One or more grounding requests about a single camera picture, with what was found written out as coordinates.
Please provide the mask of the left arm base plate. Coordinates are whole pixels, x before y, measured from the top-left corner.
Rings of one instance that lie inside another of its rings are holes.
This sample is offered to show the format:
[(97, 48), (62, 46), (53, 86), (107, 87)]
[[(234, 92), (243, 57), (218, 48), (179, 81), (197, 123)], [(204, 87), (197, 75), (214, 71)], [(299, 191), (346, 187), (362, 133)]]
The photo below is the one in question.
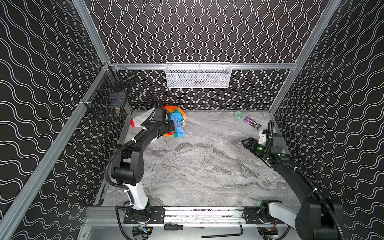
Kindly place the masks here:
[(165, 211), (162, 207), (150, 207), (144, 210), (127, 210), (123, 223), (132, 225), (162, 225), (164, 223)]

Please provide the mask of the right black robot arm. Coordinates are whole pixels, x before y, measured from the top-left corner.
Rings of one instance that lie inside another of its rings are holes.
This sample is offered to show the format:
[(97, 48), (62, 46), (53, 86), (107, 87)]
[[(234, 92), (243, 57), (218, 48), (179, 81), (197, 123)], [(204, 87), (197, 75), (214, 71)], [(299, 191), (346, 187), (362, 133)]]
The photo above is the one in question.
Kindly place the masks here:
[(266, 140), (248, 138), (242, 141), (243, 147), (283, 177), (301, 205), (296, 210), (278, 200), (263, 200), (259, 221), (266, 224), (281, 221), (296, 230), (302, 240), (344, 240), (342, 204), (324, 197), (293, 158), (283, 153), (281, 135), (266, 132), (262, 135)]

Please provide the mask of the rainbow kids zip jacket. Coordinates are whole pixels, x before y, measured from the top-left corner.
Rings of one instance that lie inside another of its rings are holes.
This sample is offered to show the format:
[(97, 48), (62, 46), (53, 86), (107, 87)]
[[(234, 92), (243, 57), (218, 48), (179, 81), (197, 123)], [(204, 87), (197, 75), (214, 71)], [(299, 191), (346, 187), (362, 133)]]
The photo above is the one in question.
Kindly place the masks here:
[[(169, 132), (165, 134), (166, 137), (171, 137), (171, 138), (182, 138), (184, 137), (185, 130), (184, 126), (187, 122), (187, 114), (179, 107), (177, 106), (169, 106), (166, 105), (162, 107), (162, 109), (166, 109), (170, 112), (170, 120), (174, 122), (175, 129), (172, 132)], [(141, 124), (150, 116), (150, 114), (153, 112), (154, 108), (139, 114), (136, 117), (133, 117), (130, 120), (131, 127), (132, 128), (140, 128), (142, 127)]]

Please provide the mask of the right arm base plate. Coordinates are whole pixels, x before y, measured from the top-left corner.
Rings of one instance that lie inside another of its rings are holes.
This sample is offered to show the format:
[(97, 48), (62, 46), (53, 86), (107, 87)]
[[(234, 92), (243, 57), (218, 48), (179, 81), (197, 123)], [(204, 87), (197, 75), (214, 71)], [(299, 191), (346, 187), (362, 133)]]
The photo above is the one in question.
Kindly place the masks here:
[(246, 220), (247, 225), (281, 225), (285, 224), (284, 222), (273, 218), (269, 212), (262, 208), (260, 210), (260, 207), (245, 207), (242, 218)]

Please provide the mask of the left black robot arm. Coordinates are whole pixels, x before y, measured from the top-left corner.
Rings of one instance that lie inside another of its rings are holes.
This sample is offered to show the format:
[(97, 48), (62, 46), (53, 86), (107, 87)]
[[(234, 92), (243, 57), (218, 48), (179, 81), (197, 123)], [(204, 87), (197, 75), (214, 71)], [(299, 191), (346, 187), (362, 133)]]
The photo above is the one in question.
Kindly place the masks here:
[(106, 181), (121, 188), (128, 195), (134, 210), (143, 211), (149, 199), (141, 184), (144, 176), (144, 151), (149, 144), (175, 130), (174, 121), (168, 110), (153, 109), (141, 124), (141, 131), (129, 142), (117, 147), (106, 165)]

